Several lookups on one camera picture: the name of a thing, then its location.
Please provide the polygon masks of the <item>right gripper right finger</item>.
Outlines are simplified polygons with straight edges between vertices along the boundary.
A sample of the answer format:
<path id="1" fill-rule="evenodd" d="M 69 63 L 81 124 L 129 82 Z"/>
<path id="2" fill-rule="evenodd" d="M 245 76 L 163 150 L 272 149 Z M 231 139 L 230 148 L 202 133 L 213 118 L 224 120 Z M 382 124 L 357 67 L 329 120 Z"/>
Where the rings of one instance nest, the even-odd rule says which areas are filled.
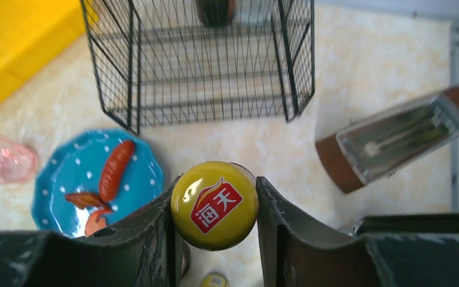
<path id="1" fill-rule="evenodd" d="M 459 233 L 349 235 L 256 181 L 265 286 L 459 286 Z"/>

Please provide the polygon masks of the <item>black cap dark bottle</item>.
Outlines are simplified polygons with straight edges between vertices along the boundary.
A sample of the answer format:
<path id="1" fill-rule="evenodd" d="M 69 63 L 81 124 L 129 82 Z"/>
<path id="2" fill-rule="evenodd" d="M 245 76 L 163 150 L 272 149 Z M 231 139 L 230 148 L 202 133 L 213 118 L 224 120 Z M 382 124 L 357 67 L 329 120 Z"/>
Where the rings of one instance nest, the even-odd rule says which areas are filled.
<path id="1" fill-rule="evenodd" d="M 195 0 L 197 17 L 205 27 L 221 28 L 232 23 L 237 1 Z"/>

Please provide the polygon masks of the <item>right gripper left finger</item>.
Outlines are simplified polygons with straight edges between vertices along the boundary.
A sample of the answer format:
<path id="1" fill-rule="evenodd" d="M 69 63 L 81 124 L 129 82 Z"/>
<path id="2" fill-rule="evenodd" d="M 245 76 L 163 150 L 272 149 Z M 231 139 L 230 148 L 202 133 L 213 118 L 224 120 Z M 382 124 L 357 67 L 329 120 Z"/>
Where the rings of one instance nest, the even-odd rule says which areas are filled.
<path id="1" fill-rule="evenodd" d="M 0 231 L 0 286 L 179 286 L 172 189 L 90 237 Z"/>

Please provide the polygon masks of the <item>yellow cap sauce bottle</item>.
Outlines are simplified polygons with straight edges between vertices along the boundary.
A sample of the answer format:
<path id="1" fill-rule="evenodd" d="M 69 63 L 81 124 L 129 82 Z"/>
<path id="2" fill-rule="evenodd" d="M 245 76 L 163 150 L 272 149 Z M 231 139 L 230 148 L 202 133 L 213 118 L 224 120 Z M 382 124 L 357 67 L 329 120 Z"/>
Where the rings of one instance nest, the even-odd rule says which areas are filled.
<path id="1" fill-rule="evenodd" d="M 236 163 L 200 163 L 174 184 L 170 210 L 177 232 L 190 245 L 207 251 L 232 248 L 256 223 L 256 177 Z"/>

